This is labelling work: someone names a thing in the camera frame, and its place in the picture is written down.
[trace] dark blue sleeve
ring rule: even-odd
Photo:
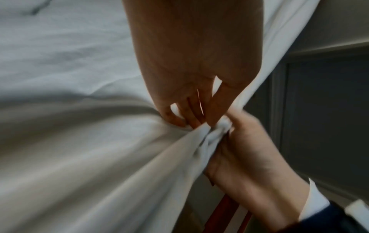
[[[279,233],[368,233],[355,219],[345,214],[345,211],[331,204],[299,223],[291,225]]]

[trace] dark panel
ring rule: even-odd
[[[369,197],[369,56],[288,66],[282,154],[304,174]]]
[[[269,78],[267,78],[244,107],[269,131]]]

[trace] hand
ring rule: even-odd
[[[176,103],[193,128],[205,120],[214,126],[259,72],[263,1],[123,3],[142,75],[162,117],[184,126],[170,109]],[[215,76],[223,82],[212,97]]]
[[[233,131],[223,138],[205,174],[272,231],[298,221],[309,185],[286,163],[252,115],[230,109]]]

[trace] skin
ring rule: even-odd
[[[234,109],[227,116],[233,130],[218,145],[205,174],[269,230],[298,222],[309,185],[283,159],[255,117]]]
[[[192,128],[214,126],[261,66],[262,0],[123,0],[137,60],[161,116],[177,104]],[[212,95],[214,78],[222,80]]]

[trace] wrinkled fabric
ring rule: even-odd
[[[262,67],[235,107],[318,1],[265,0]],[[161,119],[119,0],[1,1],[0,32],[0,232],[171,232],[230,123]]]

